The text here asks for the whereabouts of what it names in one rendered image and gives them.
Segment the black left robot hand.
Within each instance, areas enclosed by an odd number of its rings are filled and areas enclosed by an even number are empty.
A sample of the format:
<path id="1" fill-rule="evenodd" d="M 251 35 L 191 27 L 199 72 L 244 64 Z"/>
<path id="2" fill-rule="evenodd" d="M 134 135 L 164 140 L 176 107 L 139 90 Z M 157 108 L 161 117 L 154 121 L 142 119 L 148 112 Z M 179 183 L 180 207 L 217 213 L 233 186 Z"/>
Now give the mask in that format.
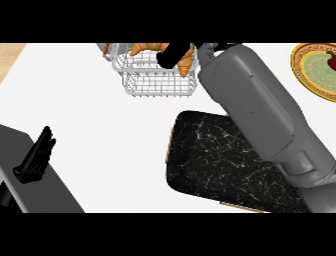
<path id="1" fill-rule="evenodd" d="M 56 139 L 53 138 L 52 129 L 46 126 L 22 164 L 13 168 L 13 174 L 22 184 L 43 179 L 55 145 Z"/>

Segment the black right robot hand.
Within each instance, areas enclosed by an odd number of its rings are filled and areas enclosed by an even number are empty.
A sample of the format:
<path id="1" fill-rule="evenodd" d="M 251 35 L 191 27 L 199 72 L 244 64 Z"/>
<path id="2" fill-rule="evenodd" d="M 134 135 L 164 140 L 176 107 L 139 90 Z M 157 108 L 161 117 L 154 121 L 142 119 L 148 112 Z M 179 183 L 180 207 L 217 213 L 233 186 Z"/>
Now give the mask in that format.
<path id="1" fill-rule="evenodd" d="M 158 53 L 158 64 L 165 69 L 191 68 L 192 66 L 192 44 L 188 42 L 174 42 L 168 44 L 167 49 Z"/>

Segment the orange croissant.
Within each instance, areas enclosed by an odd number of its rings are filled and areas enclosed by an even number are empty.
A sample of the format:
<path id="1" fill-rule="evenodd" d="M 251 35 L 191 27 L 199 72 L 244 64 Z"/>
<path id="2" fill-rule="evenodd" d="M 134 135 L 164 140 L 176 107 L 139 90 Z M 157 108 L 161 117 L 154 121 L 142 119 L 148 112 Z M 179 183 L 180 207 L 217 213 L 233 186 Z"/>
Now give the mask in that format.
<path id="1" fill-rule="evenodd" d="M 133 50 L 132 50 L 130 55 L 136 56 L 140 52 L 143 52 L 146 50 L 157 51 L 157 55 L 158 55 L 158 53 L 167 49 L 168 44 L 170 43 L 136 43 L 133 45 Z M 191 68 L 179 67 L 182 77 L 188 76 L 189 70 L 191 70 Z"/>

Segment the black marble tray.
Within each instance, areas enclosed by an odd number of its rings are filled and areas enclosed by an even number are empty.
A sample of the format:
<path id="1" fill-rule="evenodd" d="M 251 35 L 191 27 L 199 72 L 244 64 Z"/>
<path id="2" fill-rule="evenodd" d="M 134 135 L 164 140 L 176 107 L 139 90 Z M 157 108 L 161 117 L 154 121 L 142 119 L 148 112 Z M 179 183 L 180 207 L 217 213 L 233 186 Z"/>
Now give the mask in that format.
<path id="1" fill-rule="evenodd" d="M 276 165 L 253 149 L 232 118 L 179 114 L 167 157 L 167 182 L 189 195 L 272 213 L 309 208 Z"/>

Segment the yellow round plate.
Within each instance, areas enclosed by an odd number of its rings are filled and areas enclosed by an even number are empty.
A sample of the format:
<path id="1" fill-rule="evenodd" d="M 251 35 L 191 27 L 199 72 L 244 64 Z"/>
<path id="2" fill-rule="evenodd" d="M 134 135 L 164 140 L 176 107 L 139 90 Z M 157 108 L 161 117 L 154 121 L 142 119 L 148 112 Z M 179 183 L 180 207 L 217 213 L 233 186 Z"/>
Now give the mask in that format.
<path id="1" fill-rule="evenodd" d="M 336 71 L 328 65 L 328 51 L 336 53 L 336 43 L 301 43 L 292 51 L 291 67 L 304 87 L 336 102 Z"/>

